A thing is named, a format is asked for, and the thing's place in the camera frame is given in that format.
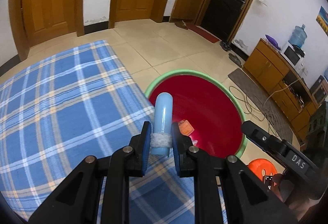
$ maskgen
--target table covered with plaid cloth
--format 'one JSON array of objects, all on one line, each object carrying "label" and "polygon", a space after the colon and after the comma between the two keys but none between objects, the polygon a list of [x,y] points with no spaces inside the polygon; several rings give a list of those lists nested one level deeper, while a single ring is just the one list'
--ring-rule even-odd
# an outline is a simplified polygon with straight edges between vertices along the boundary
[{"label": "table covered with plaid cloth", "polygon": [[[28,219],[86,156],[128,145],[153,113],[106,41],[27,67],[0,86],[0,191]],[[131,223],[194,223],[193,179],[172,156],[150,155],[146,176],[131,178]]]}]

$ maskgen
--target gray floor mat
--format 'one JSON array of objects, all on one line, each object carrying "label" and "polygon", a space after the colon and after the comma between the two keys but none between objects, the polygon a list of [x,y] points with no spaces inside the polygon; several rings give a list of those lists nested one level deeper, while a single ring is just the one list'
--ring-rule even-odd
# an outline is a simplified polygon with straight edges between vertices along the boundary
[{"label": "gray floor mat", "polygon": [[[232,80],[247,96],[248,98],[258,107],[259,110],[264,114],[263,104],[268,98],[268,94],[258,87],[241,69],[236,69],[231,72],[228,77]],[[281,139],[292,143],[293,132],[290,129],[286,117],[281,113],[279,107],[276,105],[273,99],[269,99],[266,102],[265,107],[271,108],[273,114],[280,121],[274,122],[273,127],[279,134]]]}]

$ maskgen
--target red door mat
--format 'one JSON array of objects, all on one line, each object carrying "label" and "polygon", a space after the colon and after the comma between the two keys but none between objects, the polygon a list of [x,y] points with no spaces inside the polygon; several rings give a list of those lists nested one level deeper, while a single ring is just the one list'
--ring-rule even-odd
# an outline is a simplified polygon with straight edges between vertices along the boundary
[{"label": "red door mat", "polygon": [[195,33],[198,33],[200,36],[204,37],[206,40],[210,41],[211,43],[216,43],[220,41],[220,39],[217,39],[215,36],[211,35],[207,31],[197,27],[195,24],[187,23],[188,29],[194,31]]}]

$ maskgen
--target black baseboard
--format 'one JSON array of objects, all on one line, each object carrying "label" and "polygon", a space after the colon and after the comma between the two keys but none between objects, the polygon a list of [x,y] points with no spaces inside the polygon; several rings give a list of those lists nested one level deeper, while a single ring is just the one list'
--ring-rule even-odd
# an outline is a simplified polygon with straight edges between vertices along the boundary
[{"label": "black baseboard", "polygon": [[16,55],[13,58],[9,59],[4,65],[0,67],[0,76],[4,75],[8,70],[15,67],[17,64],[19,64],[21,61],[19,59],[19,56]]},{"label": "black baseboard", "polygon": [[170,16],[163,16],[162,22],[168,22],[170,19]]},{"label": "black baseboard", "polygon": [[107,29],[108,29],[108,21],[98,22],[98,23],[84,26],[84,34],[99,32],[99,31],[107,30]]},{"label": "black baseboard", "polygon": [[238,56],[240,56],[243,60],[247,60],[249,55],[244,53],[242,50],[240,50],[237,46],[235,46],[233,43],[230,44],[232,51],[234,51]]}]

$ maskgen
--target orange packet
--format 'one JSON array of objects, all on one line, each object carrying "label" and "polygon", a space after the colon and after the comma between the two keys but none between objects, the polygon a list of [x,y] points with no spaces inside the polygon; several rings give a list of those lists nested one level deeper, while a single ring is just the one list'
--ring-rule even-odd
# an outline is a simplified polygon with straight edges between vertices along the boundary
[{"label": "orange packet", "polygon": [[189,136],[195,129],[191,126],[188,120],[183,120],[179,122],[179,129],[181,134]]}]

